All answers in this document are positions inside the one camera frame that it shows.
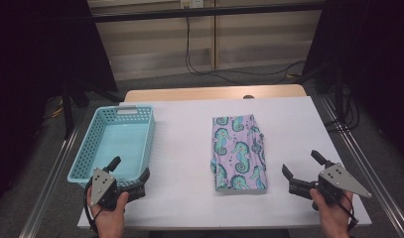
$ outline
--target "teal plastic basket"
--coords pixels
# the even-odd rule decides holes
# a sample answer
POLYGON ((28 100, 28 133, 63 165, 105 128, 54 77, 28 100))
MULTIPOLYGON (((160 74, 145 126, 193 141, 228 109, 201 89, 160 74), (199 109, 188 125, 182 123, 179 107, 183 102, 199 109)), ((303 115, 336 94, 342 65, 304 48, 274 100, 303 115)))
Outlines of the teal plastic basket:
POLYGON ((103 169, 119 156, 121 163, 112 173, 118 185, 137 182, 149 165, 154 132, 155 119, 150 105, 98 108, 67 180, 85 187, 94 168, 103 169))

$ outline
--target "purple patterned cloth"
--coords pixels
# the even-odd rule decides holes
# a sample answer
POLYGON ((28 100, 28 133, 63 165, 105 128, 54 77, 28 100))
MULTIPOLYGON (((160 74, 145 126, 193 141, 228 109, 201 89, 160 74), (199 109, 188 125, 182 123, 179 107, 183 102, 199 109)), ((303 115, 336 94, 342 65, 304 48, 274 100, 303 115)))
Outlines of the purple patterned cloth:
POLYGON ((253 115, 213 118, 215 189, 266 189, 263 134, 253 115))

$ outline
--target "wall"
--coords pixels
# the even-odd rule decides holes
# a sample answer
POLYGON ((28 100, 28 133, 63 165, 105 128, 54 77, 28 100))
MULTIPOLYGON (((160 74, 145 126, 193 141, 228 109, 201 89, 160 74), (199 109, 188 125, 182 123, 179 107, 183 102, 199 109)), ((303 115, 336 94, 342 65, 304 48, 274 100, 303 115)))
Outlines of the wall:
MULTIPOLYGON (((213 6, 213 2, 205 0, 204 6, 213 6)), ((291 1, 216 0, 216 5, 288 2, 291 1)), ((138 0, 134 2, 137 4, 127 4, 125 0, 88 0, 88 3, 93 14, 180 8, 180 1, 165 0, 138 0)), ((310 11, 190 18, 192 65, 197 70, 208 70, 305 59, 320 14, 321 11, 310 11)), ((97 29, 116 80, 187 72, 186 19, 98 23, 97 29)))

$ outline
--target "metal rail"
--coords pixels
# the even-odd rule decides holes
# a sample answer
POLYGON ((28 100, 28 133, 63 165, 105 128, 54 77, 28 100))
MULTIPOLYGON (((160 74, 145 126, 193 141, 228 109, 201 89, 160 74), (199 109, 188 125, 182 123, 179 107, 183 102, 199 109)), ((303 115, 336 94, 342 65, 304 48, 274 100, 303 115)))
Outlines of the metal rail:
POLYGON ((29 215, 19 238, 33 238, 37 235, 38 229, 40 228, 41 222, 50 204, 51 197, 56 187, 56 183, 59 180, 60 174, 66 164, 68 154, 71 147, 74 145, 75 138, 77 136, 77 126, 81 124, 84 117, 84 112, 80 111, 79 118, 77 120, 77 125, 73 128, 69 137, 65 139, 60 152, 57 156, 56 162, 47 178, 47 181, 42 189, 38 200, 35 202, 34 208, 29 215))
MULTIPOLYGON (((335 106, 333 105, 332 101, 328 97, 325 97, 323 98, 323 104, 325 105, 326 110, 328 111, 331 118, 333 120, 336 120, 337 116, 335 114, 335 106)), ((339 129, 346 129, 346 127, 342 124, 337 124, 337 127, 339 129)), ((349 131, 342 131, 340 132, 340 135, 346 143, 347 148, 350 150, 350 153, 355 159, 358 167, 368 181, 375 197, 380 202, 382 208, 387 214, 387 217, 390 219, 393 227, 399 234, 399 237, 404 238, 404 215, 399 205, 390 195, 384 184, 381 182, 377 173, 369 163, 368 158, 362 152, 352 134, 349 131)))
POLYGON ((241 6, 241 7, 211 7, 211 8, 194 8, 194 9, 174 9, 152 12, 136 12, 136 13, 115 13, 115 14, 93 14, 90 17, 68 17, 52 19, 53 21, 69 21, 69 22, 123 22, 123 21, 139 21, 153 19, 169 19, 169 18, 187 18, 187 17, 206 17, 206 16, 224 16, 224 15, 242 15, 257 13, 278 13, 278 12, 301 12, 316 11, 323 9, 341 9, 351 6, 351 1, 340 2, 310 2, 310 3, 290 3, 290 4, 271 4, 258 6, 241 6))

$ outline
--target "human hand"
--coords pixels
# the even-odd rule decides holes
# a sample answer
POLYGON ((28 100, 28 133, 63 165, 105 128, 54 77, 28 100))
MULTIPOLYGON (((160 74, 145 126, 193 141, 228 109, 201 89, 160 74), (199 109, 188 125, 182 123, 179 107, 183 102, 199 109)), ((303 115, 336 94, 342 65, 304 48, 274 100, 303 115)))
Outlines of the human hand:
MULTIPOLYGON (((340 203, 347 209, 351 210, 350 201, 352 201, 353 194, 350 191, 344 193, 346 195, 340 199, 340 203)), ((320 222, 322 224, 323 232, 327 238, 344 238, 349 237, 347 234, 347 222, 349 216, 338 205, 333 204, 328 206, 322 194, 316 190, 311 189, 310 195, 313 201, 319 208, 320 222)))
MULTIPOLYGON (((91 188, 87 190, 87 204, 91 202, 91 191, 91 188)), ((117 207, 113 211, 103 210, 99 204, 89 206, 100 238, 122 237, 124 232, 124 209, 128 195, 128 192, 124 191, 118 196, 117 207)))

